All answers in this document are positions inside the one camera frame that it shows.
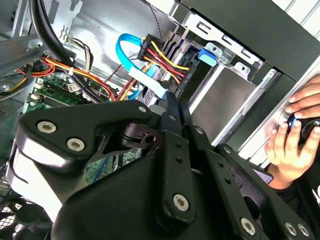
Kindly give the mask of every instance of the white sticker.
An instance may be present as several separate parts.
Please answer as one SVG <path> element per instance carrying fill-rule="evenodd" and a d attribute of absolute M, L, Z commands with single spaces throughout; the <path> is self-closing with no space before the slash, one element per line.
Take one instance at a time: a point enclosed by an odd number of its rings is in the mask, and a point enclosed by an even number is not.
<path fill-rule="evenodd" d="M 74 83 L 67 84 L 69 93 L 78 92 L 80 88 L 78 88 Z"/>

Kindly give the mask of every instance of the metal tab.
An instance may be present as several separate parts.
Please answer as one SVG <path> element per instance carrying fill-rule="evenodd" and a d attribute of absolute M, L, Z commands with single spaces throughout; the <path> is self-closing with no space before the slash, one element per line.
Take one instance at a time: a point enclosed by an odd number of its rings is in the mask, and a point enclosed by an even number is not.
<path fill-rule="evenodd" d="M 52 0 L 49 18 L 55 15 L 51 22 L 52 29 L 62 44 L 67 41 L 74 18 L 81 10 L 83 2 L 74 3 L 72 0 Z"/>

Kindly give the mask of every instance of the blue drive latch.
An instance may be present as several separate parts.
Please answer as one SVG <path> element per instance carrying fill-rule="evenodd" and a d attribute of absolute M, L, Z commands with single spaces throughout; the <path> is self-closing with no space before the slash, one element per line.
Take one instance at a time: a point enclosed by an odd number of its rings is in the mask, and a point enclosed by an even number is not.
<path fill-rule="evenodd" d="M 200 50 L 198 58 L 206 64 L 209 64 L 211 67 L 217 65 L 216 56 L 204 48 Z"/>

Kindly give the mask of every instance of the black cable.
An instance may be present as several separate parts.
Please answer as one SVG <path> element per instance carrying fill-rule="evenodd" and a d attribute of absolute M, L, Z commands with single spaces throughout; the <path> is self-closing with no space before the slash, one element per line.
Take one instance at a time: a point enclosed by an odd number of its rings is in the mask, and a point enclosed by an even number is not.
<path fill-rule="evenodd" d="M 154 19 L 155 19 L 155 22 L 156 22 L 156 25 L 158 26 L 158 30 L 159 30 L 159 34 L 160 34 L 160 39 L 161 39 L 161 45 L 160 45 L 160 50 L 162 50 L 162 44 L 164 42 L 164 39 L 162 37 L 162 33 L 161 33 L 161 29 L 160 29 L 160 24 L 159 24 L 159 21 L 158 21 L 158 18 L 156 16 L 156 13 L 154 11 L 154 9 L 152 8 L 151 4 L 149 4 L 149 8 L 154 16 Z"/>
<path fill-rule="evenodd" d="M 69 58 L 66 50 L 60 43 L 59 39 L 55 35 L 44 4 L 42 0 L 29 0 L 30 14 L 33 27 L 38 34 L 43 44 L 50 50 L 51 54 L 59 61 L 70 67 L 74 67 L 74 63 Z M 79 88 L 83 89 L 83 92 L 92 100 L 94 103 L 103 103 L 104 100 L 99 97 L 91 88 L 89 88 L 84 81 L 83 77 L 77 75 L 69 75 L 67 70 L 63 70 Z"/>
<path fill-rule="evenodd" d="M 30 33 L 31 33 L 31 29 L 32 29 L 32 23 L 30 24 L 30 27 L 29 27 L 28 36 L 29 36 Z"/>

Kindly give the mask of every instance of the gray cable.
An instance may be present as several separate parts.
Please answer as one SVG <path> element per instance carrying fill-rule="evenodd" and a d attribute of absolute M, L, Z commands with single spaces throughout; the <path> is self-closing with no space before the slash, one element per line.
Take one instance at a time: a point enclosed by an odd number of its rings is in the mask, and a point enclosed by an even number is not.
<path fill-rule="evenodd" d="M 1 97 L 1 98 L 0 98 L 0 102 L 3 101 L 3 100 L 9 99 L 9 98 L 11 98 L 11 97 L 13 97 L 13 96 L 15 96 L 15 95 L 17 95 L 17 94 L 20 93 L 23 89 L 25 89 L 25 88 L 23 87 L 23 88 L 19 89 L 18 91 L 14 92 L 14 93 L 12 93 L 12 94 L 10 94 L 10 95 L 8 95 L 8 96 Z"/>

